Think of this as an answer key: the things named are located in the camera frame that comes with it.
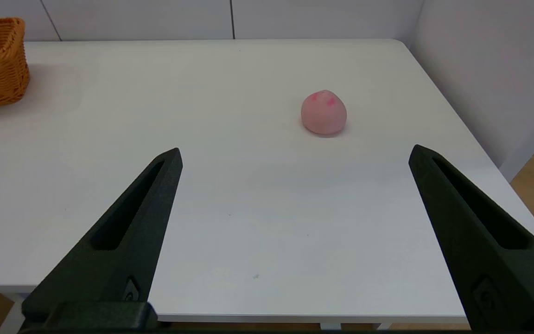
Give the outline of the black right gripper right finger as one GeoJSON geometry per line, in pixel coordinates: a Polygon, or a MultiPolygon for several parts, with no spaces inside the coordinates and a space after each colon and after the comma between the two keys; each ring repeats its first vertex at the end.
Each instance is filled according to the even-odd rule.
{"type": "Polygon", "coordinates": [[[474,331],[534,331],[534,235],[443,156],[409,167],[474,331]]]}

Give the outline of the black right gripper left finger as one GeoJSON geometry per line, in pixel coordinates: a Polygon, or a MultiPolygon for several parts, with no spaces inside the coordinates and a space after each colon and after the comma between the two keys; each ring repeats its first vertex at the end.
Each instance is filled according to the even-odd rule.
{"type": "Polygon", "coordinates": [[[183,168],[163,152],[23,301],[28,325],[154,325],[148,302],[183,168]]]}

